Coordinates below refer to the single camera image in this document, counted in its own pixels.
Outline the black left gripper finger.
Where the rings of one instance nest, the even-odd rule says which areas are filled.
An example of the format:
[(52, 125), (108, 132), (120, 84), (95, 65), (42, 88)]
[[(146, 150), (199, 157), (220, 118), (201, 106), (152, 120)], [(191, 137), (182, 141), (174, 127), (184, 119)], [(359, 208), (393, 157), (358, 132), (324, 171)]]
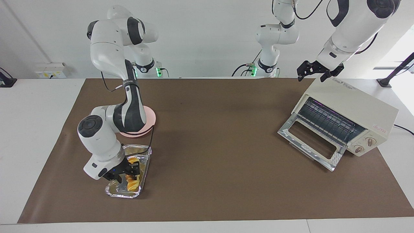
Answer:
[(303, 78), (305, 78), (308, 74), (308, 62), (304, 61), (301, 65), (296, 69), (298, 75), (298, 81), (301, 82)]
[(337, 75), (339, 75), (340, 72), (343, 71), (343, 69), (344, 69), (344, 65), (340, 64), (337, 68), (335, 68), (332, 71), (330, 71), (330, 70), (325, 71), (324, 74), (320, 77), (320, 81), (324, 82), (328, 78), (337, 77)]

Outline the aluminium foil tray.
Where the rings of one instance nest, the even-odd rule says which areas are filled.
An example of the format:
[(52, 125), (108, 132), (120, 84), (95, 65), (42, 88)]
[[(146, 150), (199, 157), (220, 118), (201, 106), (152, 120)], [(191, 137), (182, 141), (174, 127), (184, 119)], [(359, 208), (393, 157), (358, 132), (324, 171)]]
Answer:
[(140, 195), (141, 191), (143, 190), (152, 151), (151, 148), (147, 145), (128, 144), (123, 146), (122, 152), (127, 158), (136, 157), (139, 159), (139, 162), (141, 164), (139, 187), (133, 192), (128, 191), (127, 181), (125, 178), (126, 174), (121, 174), (121, 177), (123, 179), (122, 184), (117, 184), (114, 181), (110, 181), (105, 188), (105, 193), (111, 197), (136, 198)]

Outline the golden ridged bread roll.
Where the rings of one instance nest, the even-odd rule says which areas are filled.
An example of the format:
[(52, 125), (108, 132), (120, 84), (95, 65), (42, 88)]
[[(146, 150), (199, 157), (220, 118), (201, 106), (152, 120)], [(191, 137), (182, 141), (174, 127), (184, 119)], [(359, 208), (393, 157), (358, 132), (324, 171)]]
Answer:
[[(127, 159), (128, 159), (128, 162), (129, 163), (132, 163), (132, 162), (135, 162), (135, 161), (139, 161), (139, 159), (136, 158), (136, 157), (128, 157)], [(128, 191), (133, 192), (133, 191), (135, 191), (139, 187), (139, 184), (140, 184), (140, 176), (139, 176), (139, 178), (137, 180), (133, 180), (133, 178), (132, 178), (132, 176), (130, 174), (126, 174), (125, 175), (125, 178), (126, 178), (126, 181), (127, 181), (127, 190)]]

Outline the cream toaster oven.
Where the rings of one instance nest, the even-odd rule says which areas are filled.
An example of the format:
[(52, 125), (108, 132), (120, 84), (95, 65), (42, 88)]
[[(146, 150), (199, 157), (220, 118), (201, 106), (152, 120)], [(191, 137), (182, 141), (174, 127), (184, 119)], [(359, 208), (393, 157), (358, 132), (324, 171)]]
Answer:
[[(337, 78), (324, 82), (315, 80), (306, 89), (292, 113), (298, 114), (308, 97), (366, 128), (347, 144), (348, 151), (359, 157), (386, 142), (399, 112), (397, 108)], [(367, 137), (376, 139), (377, 144), (368, 147), (365, 141)], [(364, 152), (355, 154), (355, 145), (364, 147)]]

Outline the glass oven door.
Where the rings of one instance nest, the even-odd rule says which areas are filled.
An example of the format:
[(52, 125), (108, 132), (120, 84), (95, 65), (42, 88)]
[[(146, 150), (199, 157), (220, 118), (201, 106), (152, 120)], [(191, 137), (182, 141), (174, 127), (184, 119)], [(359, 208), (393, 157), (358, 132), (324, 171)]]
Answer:
[[(305, 128), (311, 130), (315, 135), (323, 138), (325, 141), (336, 147), (331, 158), (326, 158), (315, 148), (309, 146), (303, 140), (299, 139), (297, 136), (295, 136), (293, 133), (289, 131), (289, 129), (296, 122), (303, 125)], [(335, 170), (337, 164), (339, 163), (340, 159), (342, 158), (343, 154), (346, 152), (347, 149), (347, 144), (341, 141), (339, 138), (333, 136), (333, 134), (324, 130), (312, 121), (309, 121), (307, 118), (304, 118), (303, 116), (295, 113), (293, 113), (290, 116), (290, 118), (288, 118), (287, 121), (281, 126), (281, 128), (278, 130), (278, 134), (281, 135), (283, 138), (287, 139), (289, 143), (298, 151), (303, 153), (303, 155), (307, 156), (311, 160), (319, 162), (321, 165), (323, 165), (330, 171)]]

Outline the pink round plate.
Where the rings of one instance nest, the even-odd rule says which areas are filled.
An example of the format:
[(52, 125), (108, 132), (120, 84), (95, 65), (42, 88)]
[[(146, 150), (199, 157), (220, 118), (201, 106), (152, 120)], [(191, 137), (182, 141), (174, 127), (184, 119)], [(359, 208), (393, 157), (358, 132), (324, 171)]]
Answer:
[(139, 138), (148, 134), (151, 131), (151, 128), (155, 125), (156, 122), (156, 114), (154, 110), (150, 107), (145, 105), (143, 107), (146, 114), (146, 124), (144, 125), (144, 127), (138, 132), (128, 132), (127, 134), (120, 132), (122, 136), (126, 136), (128, 138)]

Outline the brown table mat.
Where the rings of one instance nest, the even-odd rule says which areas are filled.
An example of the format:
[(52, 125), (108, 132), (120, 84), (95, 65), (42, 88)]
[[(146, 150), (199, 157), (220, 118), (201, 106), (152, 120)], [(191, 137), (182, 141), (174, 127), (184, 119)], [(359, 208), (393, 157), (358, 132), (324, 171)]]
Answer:
[(59, 222), (239, 221), (414, 216), (378, 149), (346, 152), (331, 172), (278, 134), (312, 79), (140, 80), (157, 122), (149, 171), (134, 199), (109, 197), (78, 123), (123, 102), (87, 79), (20, 216)]

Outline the black table clamp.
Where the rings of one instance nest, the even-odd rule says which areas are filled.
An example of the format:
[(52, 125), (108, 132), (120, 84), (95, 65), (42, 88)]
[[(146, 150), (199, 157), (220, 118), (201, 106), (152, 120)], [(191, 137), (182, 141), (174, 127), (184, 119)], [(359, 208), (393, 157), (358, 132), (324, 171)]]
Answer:
[(0, 87), (10, 88), (16, 83), (17, 79), (13, 78), (5, 69), (0, 67)]

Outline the white wall socket box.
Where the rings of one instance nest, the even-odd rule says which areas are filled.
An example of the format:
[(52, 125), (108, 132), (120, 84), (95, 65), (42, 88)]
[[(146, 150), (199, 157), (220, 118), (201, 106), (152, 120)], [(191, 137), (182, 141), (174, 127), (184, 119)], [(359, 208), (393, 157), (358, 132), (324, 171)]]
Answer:
[(68, 70), (63, 62), (52, 62), (49, 64), (37, 64), (35, 74), (38, 78), (44, 79), (65, 79)]

